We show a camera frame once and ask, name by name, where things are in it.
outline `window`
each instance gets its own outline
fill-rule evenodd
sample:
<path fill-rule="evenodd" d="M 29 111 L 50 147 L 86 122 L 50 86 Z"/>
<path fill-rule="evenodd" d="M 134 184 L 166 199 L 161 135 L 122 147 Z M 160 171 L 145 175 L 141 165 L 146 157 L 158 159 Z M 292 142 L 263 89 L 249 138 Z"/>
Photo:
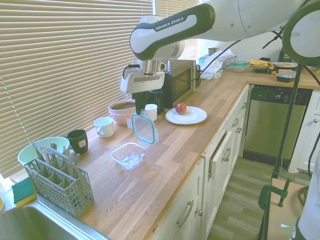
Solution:
<path fill-rule="evenodd" d="M 156 0 L 155 12 L 163 18 L 167 18 L 198 4 L 199 0 Z M 197 60 L 199 58 L 199 48 L 199 40 L 185 40 L 184 51 L 179 59 Z"/>
<path fill-rule="evenodd" d="M 93 128 L 135 59 L 129 38 L 151 0 L 2 0 L 0 173 L 30 142 Z"/>

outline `wooden floor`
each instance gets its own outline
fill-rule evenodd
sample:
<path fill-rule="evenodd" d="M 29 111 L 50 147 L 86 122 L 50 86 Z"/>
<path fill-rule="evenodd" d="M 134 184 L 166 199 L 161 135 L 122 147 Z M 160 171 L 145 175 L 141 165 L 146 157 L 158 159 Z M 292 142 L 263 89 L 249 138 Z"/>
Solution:
<path fill-rule="evenodd" d="M 273 167 L 238 158 L 207 240 L 257 240 L 263 210 L 258 198 L 270 184 Z M 306 173 L 282 173 L 294 183 L 309 185 Z"/>

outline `sink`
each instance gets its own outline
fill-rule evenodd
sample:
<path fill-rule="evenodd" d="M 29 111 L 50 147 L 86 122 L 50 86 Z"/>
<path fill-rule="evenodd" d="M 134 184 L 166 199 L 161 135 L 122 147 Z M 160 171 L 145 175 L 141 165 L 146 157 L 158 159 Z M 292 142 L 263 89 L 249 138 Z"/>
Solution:
<path fill-rule="evenodd" d="M 13 204 L 12 190 L 1 198 L 0 240 L 109 240 L 40 195 L 21 207 Z"/>
<path fill-rule="evenodd" d="M 33 206 L 13 208 L 0 215 L 0 233 L 12 239 L 77 240 Z"/>

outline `gray dish rack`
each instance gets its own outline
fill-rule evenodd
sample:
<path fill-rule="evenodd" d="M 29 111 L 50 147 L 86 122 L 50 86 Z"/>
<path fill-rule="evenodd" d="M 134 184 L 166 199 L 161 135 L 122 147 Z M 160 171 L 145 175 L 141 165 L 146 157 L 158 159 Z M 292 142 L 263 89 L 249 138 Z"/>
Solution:
<path fill-rule="evenodd" d="M 46 161 L 39 156 L 24 165 L 37 192 L 67 213 L 80 216 L 94 202 L 88 173 L 52 148 L 34 146 L 47 154 Z"/>

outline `white cup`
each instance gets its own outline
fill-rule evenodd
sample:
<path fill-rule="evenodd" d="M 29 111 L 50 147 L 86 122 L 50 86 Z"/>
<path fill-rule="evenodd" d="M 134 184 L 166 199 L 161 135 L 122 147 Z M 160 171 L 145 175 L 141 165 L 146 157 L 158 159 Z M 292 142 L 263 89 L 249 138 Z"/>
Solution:
<path fill-rule="evenodd" d="M 144 108 L 144 115 L 150 118 L 152 121 L 157 120 L 158 106 L 156 104 L 147 104 Z"/>
<path fill-rule="evenodd" d="M 109 116 L 98 118 L 94 121 L 93 125 L 96 133 L 102 139 L 111 137 L 115 132 L 114 120 Z"/>

